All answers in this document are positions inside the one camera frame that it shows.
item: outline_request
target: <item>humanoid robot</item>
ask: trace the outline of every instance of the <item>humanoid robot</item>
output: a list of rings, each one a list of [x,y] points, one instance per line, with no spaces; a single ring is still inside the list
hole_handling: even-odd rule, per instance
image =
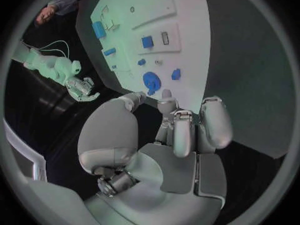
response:
[[[38,49],[28,48],[21,41],[12,59],[22,63],[25,68],[38,70],[43,77],[65,86],[71,97],[78,102],[93,101],[100,95],[98,92],[91,95],[94,82],[90,77],[80,80],[75,76],[81,71],[79,61],[71,62],[67,57],[42,55]]]
[[[130,214],[133,224],[153,224],[154,218],[161,225],[212,224],[227,192],[223,164],[215,154],[233,137],[225,105],[219,97],[206,98],[195,117],[164,90],[157,101],[162,123],[155,142],[138,150],[132,112],[145,99],[143,92],[112,99],[82,128],[78,156],[86,172],[99,176],[97,208],[104,201],[121,216]]]

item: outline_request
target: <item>blue button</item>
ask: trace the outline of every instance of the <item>blue button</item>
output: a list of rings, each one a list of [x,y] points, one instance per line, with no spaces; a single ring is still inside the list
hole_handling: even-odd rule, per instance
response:
[[[105,56],[108,56],[108,55],[114,54],[115,52],[116,52],[116,49],[111,48],[109,50],[104,51],[103,53],[104,53]]]
[[[142,66],[146,63],[146,60],[145,59],[141,59],[137,62],[138,65]]]
[[[142,78],[145,86],[149,89],[149,96],[153,95],[162,86],[160,78],[154,72],[146,72]]]
[[[152,48],[154,46],[152,36],[142,37],[141,42],[144,49]]]
[[[96,34],[97,39],[104,38],[106,36],[105,29],[102,25],[102,22],[96,21],[92,24],[92,28],[94,29],[94,32]]]
[[[172,73],[172,80],[179,80],[181,77],[180,69],[176,69]]]

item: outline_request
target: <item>control panel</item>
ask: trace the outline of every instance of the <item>control panel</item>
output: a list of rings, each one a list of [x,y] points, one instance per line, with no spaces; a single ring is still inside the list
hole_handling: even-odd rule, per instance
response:
[[[160,99],[171,90],[199,112],[210,60],[206,0],[99,0],[91,27],[109,69],[129,91]]]

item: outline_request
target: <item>person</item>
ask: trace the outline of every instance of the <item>person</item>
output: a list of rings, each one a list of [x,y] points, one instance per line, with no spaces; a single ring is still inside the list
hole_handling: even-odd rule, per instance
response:
[[[52,0],[35,18],[34,24],[38,27],[50,21],[54,15],[63,16],[78,9],[80,0]]]

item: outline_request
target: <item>white wire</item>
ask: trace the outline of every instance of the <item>white wire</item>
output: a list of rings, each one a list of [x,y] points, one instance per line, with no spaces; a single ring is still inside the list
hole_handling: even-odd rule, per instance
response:
[[[59,49],[39,49],[39,51],[43,51],[43,52],[58,51],[58,52],[61,52],[65,57],[67,57],[66,54],[62,50],[59,50]]]
[[[64,54],[64,56],[66,57],[66,58],[69,58],[69,56],[70,56],[70,48],[69,48],[69,45],[68,45],[68,43],[66,42],[66,41],[64,41],[64,40],[57,40],[57,41],[54,41],[54,42],[51,42],[51,43],[49,43],[48,45],[46,45],[46,46],[43,46],[43,47],[35,47],[35,46],[31,46],[31,45],[29,45],[29,44],[27,44],[27,43],[25,43],[24,41],[22,41],[22,43],[24,43],[26,46],[28,46],[28,47],[30,47],[30,48],[33,48],[33,49],[37,49],[37,50],[39,50],[39,51],[57,51],[57,50],[59,50],[59,49],[51,49],[51,50],[43,50],[43,49],[45,49],[45,48],[47,48],[47,47],[49,47],[49,46],[51,46],[51,45],[53,45],[53,44],[56,44],[56,43],[64,43],[65,45],[66,45],[66,48],[67,48],[67,56],[65,55],[65,53],[63,52],[63,51],[61,51],[61,50],[59,50],[59,51],[61,51],[61,52],[63,52],[63,54]]]

